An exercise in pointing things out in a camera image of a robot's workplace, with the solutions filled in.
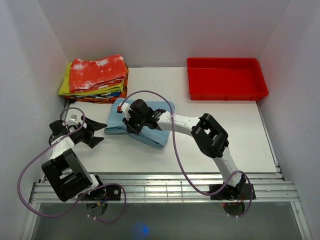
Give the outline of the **light blue trousers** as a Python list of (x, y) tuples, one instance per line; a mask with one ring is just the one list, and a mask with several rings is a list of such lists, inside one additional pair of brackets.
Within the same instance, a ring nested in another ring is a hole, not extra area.
[[(130, 137), (150, 145), (155, 148), (163, 148), (167, 142), (170, 135), (169, 130), (156, 130), (156, 129), (149, 129), (147, 126), (144, 126), (140, 133), (129, 133), (127, 131), (127, 126), (123, 122), (124, 115), (122, 113), (117, 113), (118, 106), (124, 101), (124, 98), (118, 98), (111, 107), (108, 119), (107, 119), (107, 127), (104, 129), (104, 133), (106, 135), (117, 135), (117, 134), (127, 134)], [(145, 101), (142, 104), (142, 107), (136, 107), (137, 104), (133, 104), (131, 108), (133, 111), (138, 110), (147, 110), (151, 108), (154, 112), (155, 110), (162, 109), (167, 112), (170, 111), (169, 105), (165, 101)]]

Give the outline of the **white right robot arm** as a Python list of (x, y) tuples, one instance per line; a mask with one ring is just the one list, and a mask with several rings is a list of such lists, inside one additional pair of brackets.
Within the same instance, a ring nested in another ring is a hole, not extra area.
[(240, 171), (229, 150), (228, 133), (208, 113), (200, 117), (175, 115), (172, 111), (152, 109), (142, 99), (133, 103), (121, 103), (117, 112), (124, 114), (127, 131), (139, 134), (144, 127), (151, 130), (171, 131), (193, 137), (202, 154), (214, 161), (223, 184), (210, 185), (209, 191), (201, 191), (191, 182), (198, 193), (213, 200), (253, 200), (254, 187), (243, 171)]

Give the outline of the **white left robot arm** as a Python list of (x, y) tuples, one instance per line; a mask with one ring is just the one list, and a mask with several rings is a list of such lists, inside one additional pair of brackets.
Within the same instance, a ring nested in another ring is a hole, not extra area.
[(106, 187), (99, 176), (85, 169), (73, 147), (79, 143), (90, 148), (97, 146), (104, 138), (94, 134), (106, 128), (107, 124), (89, 118), (84, 120), (84, 124), (85, 127), (80, 123), (66, 126), (62, 120), (56, 120), (49, 125), (52, 131), (49, 143), (53, 148), (49, 160), (41, 165), (41, 169), (62, 202), (85, 193), (94, 200), (106, 195)]

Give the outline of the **orange patterned folded trousers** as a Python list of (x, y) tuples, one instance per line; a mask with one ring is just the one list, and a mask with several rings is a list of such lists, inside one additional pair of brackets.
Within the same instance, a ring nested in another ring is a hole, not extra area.
[(99, 94), (89, 94), (89, 95), (61, 95), (65, 100), (70, 101), (70, 103), (86, 102), (94, 104), (113, 104), (118, 98), (126, 98), (128, 93), (128, 76), (129, 69), (126, 68), (127, 73), (120, 90), (114, 90), (107, 93)]

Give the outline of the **yellow green folded trousers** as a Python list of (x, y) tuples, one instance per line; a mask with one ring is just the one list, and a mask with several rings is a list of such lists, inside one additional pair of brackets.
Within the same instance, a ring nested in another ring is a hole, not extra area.
[(70, 68), (71, 68), (72, 62), (70, 62), (67, 65), (65, 74), (64, 74), (64, 79), (62, 81), (61, 87), (59, 89), (58, 95), (59, 96), (85, 96), (85, 95), (100, 95), (100, 94), (109, 94), (109, 93), (114, 93), (114, 92), (123, 92), (124, 87), (128, 85), (128, 73), (129, 69), (126, 68), (127, 70), (127, 75), (124, 80), (122, 80), (118, 84), (109, 84), (106, 87), (99, 86), (98, 88), (94, 87), (93, 90), (81, 90), (80, 92), (72, 92), (70, 93), (69, 90), (69, 75), (70, 75)]

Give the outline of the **red white tie-dye trousers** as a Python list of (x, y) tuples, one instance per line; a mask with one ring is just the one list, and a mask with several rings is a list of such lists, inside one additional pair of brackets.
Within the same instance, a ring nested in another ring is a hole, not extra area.
[(89, 92), (119, 84), (126, 75), (127, 67), (120, 54), (89, 61), (76, 58), (69, 69), (69, 91)]

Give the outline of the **red plastic tray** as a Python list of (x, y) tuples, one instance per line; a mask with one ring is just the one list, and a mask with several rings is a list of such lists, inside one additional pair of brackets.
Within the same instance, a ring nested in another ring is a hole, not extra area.
[(269, 94), (255, 58), (189, 57), (186, 63), (193, 101), (260, 101)]

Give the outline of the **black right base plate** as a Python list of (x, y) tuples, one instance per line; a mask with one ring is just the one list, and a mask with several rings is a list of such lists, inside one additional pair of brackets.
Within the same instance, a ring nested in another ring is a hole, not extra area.
[(254, 186), (250, 183), (245, 183), (240, 187), (232, 187), (230, 185), (226, 185), (219, 193), (212, 195), (210, 197), (211, 200), (255, 200), (256, 193), (254, 190)]

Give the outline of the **aluminium rail frame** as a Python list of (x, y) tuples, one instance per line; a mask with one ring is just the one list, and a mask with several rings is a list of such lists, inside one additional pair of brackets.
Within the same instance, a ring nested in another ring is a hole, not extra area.
[(123, 185), (103, 224), (85, 215), (85, 203), (60, 218), (29, 215), (24, 240), (310, 240), (301, 198), (286, 180), (255, 102), (177, 101), (182, 115), (212, 113), (229, 133), (232, 156), (254, 185), (247, 213), (229, 216), (220, 200), (196, 192), (179, 170), (171, 141), (162, 149), (127, 135), (107, 135), (94, 149), (74, 150), (105, 183)]

